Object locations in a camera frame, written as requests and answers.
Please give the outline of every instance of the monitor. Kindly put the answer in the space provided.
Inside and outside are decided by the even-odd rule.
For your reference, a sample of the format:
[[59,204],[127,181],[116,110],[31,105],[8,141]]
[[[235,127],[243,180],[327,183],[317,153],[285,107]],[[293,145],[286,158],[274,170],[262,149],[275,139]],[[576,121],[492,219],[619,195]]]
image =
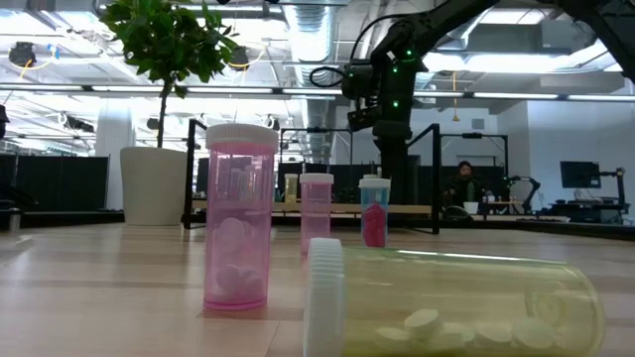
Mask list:
[[560,162],[563,188],[601,188],[599,164],[588,162]]

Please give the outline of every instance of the small robot arm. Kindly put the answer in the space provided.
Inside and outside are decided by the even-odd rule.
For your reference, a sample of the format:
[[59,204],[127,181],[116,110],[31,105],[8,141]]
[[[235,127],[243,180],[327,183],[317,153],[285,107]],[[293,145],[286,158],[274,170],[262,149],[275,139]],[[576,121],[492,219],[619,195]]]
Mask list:
[[505,178],[504,181],[507,183],[507,189],[510,189],[516,182],[525,181],[531,184],[532,190],[529,192],[525,200],[523,200],[523,211],[525,214],[531,214],[532,212],[532,199],[536,192],[540,189],[540,183],[533,178],[527,177],[519,177],[512,176],[510,178]]
[[[635,1],[537,1],[559,6],[576,20],[586,22],[621,65],[624,75],[635,81]],[[398,177],[406,168],[415,79],[417,72],[428,71],[421,57],[445,34],[498,2],[446,0],[431,11],[393,16],[400,20],[391,26],[370,60],[354,59],[345,67],[342,94],[355,103],[355,110],[348,113],[350,129],[373,128],[384,178],[400,181]]]

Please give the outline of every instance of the desk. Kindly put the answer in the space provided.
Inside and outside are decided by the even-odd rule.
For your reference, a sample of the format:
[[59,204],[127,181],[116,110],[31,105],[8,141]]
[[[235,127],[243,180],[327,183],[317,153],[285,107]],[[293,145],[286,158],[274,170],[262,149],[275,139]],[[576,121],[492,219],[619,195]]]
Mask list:
[[507,208],[509,209],[509,211],[507,212],[507,214],[512,214],[511,211],[511,207],[515,204],[523,204],[523,202],[520,201],[493,201],[493,202],[482,202],[481,203],[481,212],[483,213],[483,220],[487,220],[488,216],[492,216],[493,214],[489,214],[490,208],[492,207],[496,207],[496,206],[507,206]]
[[[103,224],[21,230],[0,245],[3,357],[302,357],[304,262],[297,227],[279,228],[267,308],[203,312],[204,230]],[[357,231],[333,231],[359,245]],[[462,254],[568,260],[604,298],[598,357],[635,351],[635,244],[543,233],[391,230],[390,244]]]
[[[207,209],[207,200],[195,199],[191,203],[192,208]],[[298,203],[286,203],[286,202],[274,202],[274,213],[287,213],[287,212],[300,212],[302,205]],[[360,204],[349,203],[332,203],[330,206],[332,213],[349,213],[352,215],[361,213]],[[431,214],[433,208],[428,205],[399,205],[389,204],[389,213],[404,213],[404,214]]]
[[619,204],[605,204],[593,202],[552,203],[552,213],[567,216],[576,223],[614,223],[621,221],[622,211],[626,210]]
[[[542,216],[546,221],[548,220],[556,220],[559,222],[567,222],[567,217],[562,216]],[[519,219],[536,219],[535,215],[526,215],[526,214],[495,214],[495,215],[484,215],[484,214],[472,214],[472,219],[475,221],[494,221],[494,222],[513,222]]]

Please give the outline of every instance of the white column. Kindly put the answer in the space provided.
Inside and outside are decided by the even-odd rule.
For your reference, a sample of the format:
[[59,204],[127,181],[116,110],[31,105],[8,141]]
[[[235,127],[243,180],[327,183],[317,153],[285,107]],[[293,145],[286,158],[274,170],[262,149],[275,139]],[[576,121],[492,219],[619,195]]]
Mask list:
[[135,146],[135,126],[129,99],[101,99],[95,156],[110,157],[106,208],[123,209],[119,152]]

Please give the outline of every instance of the cable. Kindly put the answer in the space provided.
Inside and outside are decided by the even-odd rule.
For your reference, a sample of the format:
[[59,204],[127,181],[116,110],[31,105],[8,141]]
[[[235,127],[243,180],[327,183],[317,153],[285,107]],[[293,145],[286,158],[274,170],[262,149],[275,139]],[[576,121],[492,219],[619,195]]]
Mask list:
[[323,71],[323,70],[330,71],[330,72],[333,72],[333,73],[337,73],[337,74],[341,75],[342,78],[344,78],[344,76],[346,75],[343,71],[341,71],[341,70],[339,70],[337,68],[333,68],[333,67],[327,66],[327,65],[320,66],[320,67],[312,70],[311,73],[309,73],[309,81],[311,82],[312,85],[314,85],[314,86],[316,86],[318,88],[331,88],[331,87],[334,87],[336,85],[339,85],[342,82],[342,78],[340,78],[339,80],[336,80],[335,82],[329,83],[329,84],[317,83],[314,80],[314,75],[316,75],[317,72]]
[[[22,73],[20,73],[20,79],[22,79],[22,77],[24,76],[24,73],[27,72],[27,68],[29,67],[29,64],[31,64],[31,60],[29,59],[29,61],[27,62],[27,64],[25,64],[24,67],[22,67]],[[9,95],[7,95],[7,97],[4,99],[4,103],[2,103],[2,105],[7,104],[7,102],[9,101],[9,99],[11,98],[11,95],[13,95],[13,90],[11,90],[9,92]]]
[[229,64],[229,66],[232,67],[236,67],[236,68],[242,68],[242,67],[246,67],[249,66],[257,61],[259,61],[262,56],[265,54],[265,51],[267,49],[267,46],[265,44],[259,44],[259,43],[255,43],[255,42],[246,42],[245,44],[252,44],[252,45],[258,45],[258,46],[262,46],[262,50],[260,51],[260,55],[258,55],[258,58],[246,63],[246,64],[238,64],[238,63],[232,63],[232,62],[228,62],[227,64]]
[[548,18],[547,14],[545,14],[545,12],[541,8],[531,8],[523,16],[521,16],[520,19],[518,19],[518,21],[516,22],[516,25],[520,24],[520,22],[534,10],[538,10],[543,14],[544,16],[543,20]]
[[377,19],[371,21],[370,24],[366,25],[364,30],[362,30],[361,33],[359,33],[359,36],[357,36],[357,40],[355,40],[355,44],[353,45],[353,50],[350,52],[350,61],[354,60],[355,52],[357,52],[357,46],[359,46],[359,43],[361,42],[361,39],[364,37],[364,35],[366,35],[368,30],[372,29],[372,27],[375,26],[375,24],[377,24],[378,22],[384,21],[384,20],[402,19],[402,18],[405,18],[405,17],[407,17],[409,15],[410,14],[392,14],[392,15],[381,16],[381,17],[378,17]]
[[[452,90],[456,91],[456,72],[452,74]],[[452,121],[460,121],[460,119],[458,119],[458,99],[457,98],[454,99],[454,117],[452,118]]]
[[29,60],[29,62],[27,62],[27,65],[25,65],[24,67],[20,67],[19,65],[13,64],[10,61],[9,61],[9,63],[15,68],[19,68],[19,69],[25,68],[26,70],[37,70],[37,69],[42,69],[42,68],[46,67],[47,65],[51,64],[55,58],[56,58],[56,50],[55,50],[55,48],[52,48],[51,49],[51,57],[44,64],[41,64],[41,65],[38,65],[38,66],[34,66],[34,67],[29,67],[28,63],[31,63],[31,61]]
[[[357,36],[357,40],[355,40],[355,44],[353,45],[353,50],[350,53],[350,62],[353,62],[354,57],[355,57],[355,52],[357,51],[357,46],[359,46],[359,43],[361,42],[361,39],[364,37],[364,35],[366,35],[366,33],[368,32],[368,30],[370,30],[373,26],[375,26],[375,24],[377,24],[378,22],[384,21],[384,20],[389,20],[389,19],[401,19],[401,18],[405,18],[407,17],[409,14],[392,14],[392,15],[386,15],[386,16],[381,16],[378,17],[377,19],[371,21],[368,25],[366,25],[366,27],[359,33],[359,36]],[[334,73],[337,73],[339,75],[342,76],[342,78],[345,77],[345,73],[337,68],[333,68],[333,67],[329,67],[329,66],[321,66],[318,67],[314,70],[311,71],[311,73],[309,74],[309,81],[311,82],[312,85],[318,87],[318,88],[331,88],[334,87],[336,85],[340,85],[342,82],[342,79],[337,80],[333,83],[330,84],[320,84],[317,83],[314,80],[314,75],[319,72],[319,71],[332,71]]]

